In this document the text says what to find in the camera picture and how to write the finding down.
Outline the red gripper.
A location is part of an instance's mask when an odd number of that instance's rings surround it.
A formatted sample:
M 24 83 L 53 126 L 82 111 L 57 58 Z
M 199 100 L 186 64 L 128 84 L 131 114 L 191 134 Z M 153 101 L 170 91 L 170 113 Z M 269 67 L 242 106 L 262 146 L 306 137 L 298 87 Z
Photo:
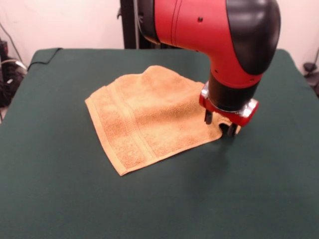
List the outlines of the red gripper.
M 199 103 L 206 109 L 204 117 L 206 124 L 212 124 L 213 112 L 229 119 L 232 124 L 228 128 L 227 134 L 231 137 L 235 136 L 237 126 L 244 127 L 249 123 L 259 106 L 259 102 L 257 100 L 251 99 L 240 111 L 226 112 L 215 107 L 209 98 L 199 97 Z

